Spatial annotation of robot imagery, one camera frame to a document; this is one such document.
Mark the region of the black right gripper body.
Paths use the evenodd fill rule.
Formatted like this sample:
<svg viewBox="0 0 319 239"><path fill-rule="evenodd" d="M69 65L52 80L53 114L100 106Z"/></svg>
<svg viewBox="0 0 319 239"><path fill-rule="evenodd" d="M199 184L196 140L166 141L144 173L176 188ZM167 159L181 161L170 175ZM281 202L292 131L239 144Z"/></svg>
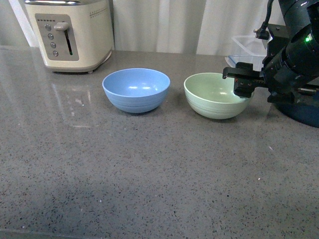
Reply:
<svg viewBox="0 0 319 239"><path fill-rule="evenodd" d="M309 82L319 76L319 48L288 44L264 68L270 103L317 104L317 92Z"/></svg>

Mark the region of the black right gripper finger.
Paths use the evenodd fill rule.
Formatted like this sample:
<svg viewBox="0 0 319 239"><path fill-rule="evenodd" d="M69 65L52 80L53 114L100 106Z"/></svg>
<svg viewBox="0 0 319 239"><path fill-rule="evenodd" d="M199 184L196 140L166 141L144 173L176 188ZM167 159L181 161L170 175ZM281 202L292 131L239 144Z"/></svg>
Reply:
<svg viewBox="0 0 319 239"><path fill-rule="evenodd" d="M245 63L245 62L237 62L235 65L235 68L225 67L222 72L222 78L226 79L227 77L252 79L252 80L262 79L261 72L254 71L253 64Z"/></svg>
<svg viewBox="0 0 319 239"><path fill-rule="evenodd" d="M264 87L264 80L235 78L233 92L239 97L250 98L256 87Z"/></svg>

